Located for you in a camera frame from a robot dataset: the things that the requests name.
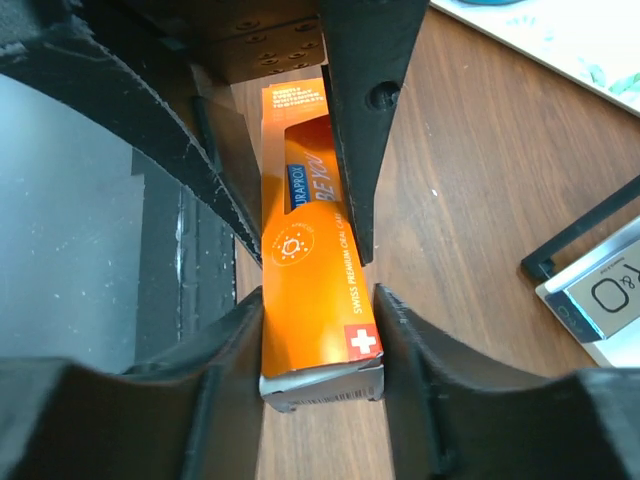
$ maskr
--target curaprox logo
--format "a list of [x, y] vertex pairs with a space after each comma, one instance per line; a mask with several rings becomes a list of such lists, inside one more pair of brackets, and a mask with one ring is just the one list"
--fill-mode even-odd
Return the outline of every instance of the curaprox logo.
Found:
[[307, 171], [304, 165], [287, 165], [287, 177], [289, 179], [289, 197], [291, 198], [291, 211], [300, 205], [311, 201], [311, 191], [307, 181]]

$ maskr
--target blue label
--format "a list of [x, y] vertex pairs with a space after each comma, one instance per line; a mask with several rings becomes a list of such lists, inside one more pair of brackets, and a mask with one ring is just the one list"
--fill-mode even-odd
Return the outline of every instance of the blue label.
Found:
[[307, 182], [307, 171], [304, 165], [287, 165], [287, 177], [289, 179], [289, 196], [291, 198], [291, 211], [300, 205], [311, 201], [311, 191]]
[[602, 330], [565, 292], [547, 295], [545, 301], [580, 343], [597, 342], [606, 338]]

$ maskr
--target gray panel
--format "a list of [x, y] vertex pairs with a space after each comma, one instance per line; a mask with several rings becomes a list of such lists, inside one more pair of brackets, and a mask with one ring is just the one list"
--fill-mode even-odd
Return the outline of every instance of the gray panel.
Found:
[[235, 305], [232, 230], [155, 162], [0, 76], [0, 357], [126, 370]]
[[144, 179], [131, 147], [0, 76], [0, 355], [119, 371], [135, 349]]

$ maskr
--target toothpaste box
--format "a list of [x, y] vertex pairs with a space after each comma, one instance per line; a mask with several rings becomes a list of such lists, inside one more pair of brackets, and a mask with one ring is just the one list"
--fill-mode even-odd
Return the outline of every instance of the toothpaste box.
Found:
[[382, 396], [382, 347], [322, 79], [263, 90], [260, 393], [276, 410]]

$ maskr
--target brown wooden surface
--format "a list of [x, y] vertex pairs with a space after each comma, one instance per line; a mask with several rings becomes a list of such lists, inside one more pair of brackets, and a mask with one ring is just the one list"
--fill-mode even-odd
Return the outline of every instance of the brown wooden surface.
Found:
[[[294, 78], [235, 88], [256, 151], [260, 88]], [[378, 184], [368, 280], [385, 283], [425, 319], [508, 364], [548, 376], [590, 366], [518, 264], [640, 173], [639, 125], [430, 10]], [[638, 213], [632, 205], [559, 258], [569, 261]], [[240, 251], [240, 295], [258, 284], [259, 269]], [[383, 405], [343, 403], [291, 415], [267, 408], [258, 478], [393, 478]]]

